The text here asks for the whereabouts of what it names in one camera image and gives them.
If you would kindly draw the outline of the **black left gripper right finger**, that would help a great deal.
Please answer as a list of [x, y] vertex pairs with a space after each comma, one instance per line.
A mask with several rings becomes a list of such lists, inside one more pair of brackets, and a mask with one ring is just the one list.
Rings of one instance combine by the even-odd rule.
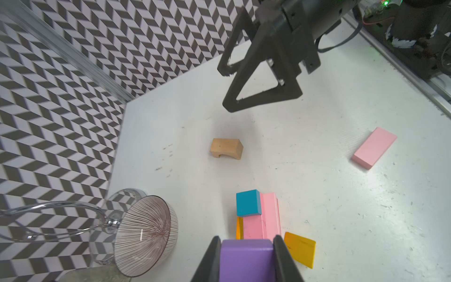
[[277, 282], [304, 282], [283, 238], [276, 235], [273, 240]]

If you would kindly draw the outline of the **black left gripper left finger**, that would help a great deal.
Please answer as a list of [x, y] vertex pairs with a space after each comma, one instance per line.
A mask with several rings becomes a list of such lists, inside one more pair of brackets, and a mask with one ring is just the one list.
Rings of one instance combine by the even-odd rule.
[[219, 282], [221, 247], [220, 237], [213, 237], [191, 282]]

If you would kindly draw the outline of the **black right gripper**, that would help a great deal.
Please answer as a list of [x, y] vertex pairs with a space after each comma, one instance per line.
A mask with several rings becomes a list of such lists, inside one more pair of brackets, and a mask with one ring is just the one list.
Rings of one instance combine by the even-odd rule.
[[[338, 27], [342, 17], [350, 11], [358, 22], [354, 32], [336, 45], [320, 48], [321, 38]], [[319, 54], [345, 45], [363, 27], [359, 1], [260, 1], [256, 20], [258, 23], [252, 21], [245, 7], [238, 10], [217, 68], [222, 76], [236, 73], [223, 100], [224, 108], [231, 113], [301, 97], [303, 92], [297, 82], [301, 73], [299, 64], [303, 63], [310, 74], [321, 64]], [[232, 52], [243, 31], [253, 41], [244, 59], [230, 65]], [[238, 99], [264, 61], [270, 66], [277, 86]]]

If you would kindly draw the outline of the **purple wood cube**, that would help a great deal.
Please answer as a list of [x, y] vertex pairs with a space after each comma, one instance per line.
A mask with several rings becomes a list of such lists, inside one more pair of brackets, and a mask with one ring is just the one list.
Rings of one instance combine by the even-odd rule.
[[220, 251], [221, 282], [274, 282], [274, 246], [268, 239], [224, 240]]

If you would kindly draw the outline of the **pink rectangular wood block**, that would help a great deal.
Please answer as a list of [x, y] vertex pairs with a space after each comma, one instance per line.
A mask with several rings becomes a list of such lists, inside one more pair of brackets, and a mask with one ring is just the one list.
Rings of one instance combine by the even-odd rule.
[[262, 214], [243, 217], [243, 239], [269, 239], [281, 235], [278, 199], [275, 193], [261, 194]]

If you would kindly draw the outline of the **orange wood block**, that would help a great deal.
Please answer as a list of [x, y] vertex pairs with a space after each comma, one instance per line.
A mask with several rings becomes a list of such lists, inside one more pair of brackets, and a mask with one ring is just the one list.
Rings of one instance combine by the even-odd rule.
[[243, 218], [238, 217], [237, 218], [237, 224], [236, 224], [236, 240], [243, 240], [244, 233], [243, 233]]

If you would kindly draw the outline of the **teal wood cube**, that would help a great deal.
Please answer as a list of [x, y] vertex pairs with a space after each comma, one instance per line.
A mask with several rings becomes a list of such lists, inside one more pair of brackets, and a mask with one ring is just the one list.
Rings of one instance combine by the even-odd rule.
[[261, 193], [258, 190], [237, 193], [236, 208], [238, 217], [262, 215]]

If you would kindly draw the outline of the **natural wood block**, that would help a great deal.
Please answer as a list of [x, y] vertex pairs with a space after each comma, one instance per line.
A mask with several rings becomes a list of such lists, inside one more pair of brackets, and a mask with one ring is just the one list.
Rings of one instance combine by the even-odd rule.
[[243, 144], [239, 139], [214, 138], [210, 147], [213, 157], [229, 156], [240, 160], [243, 154]]

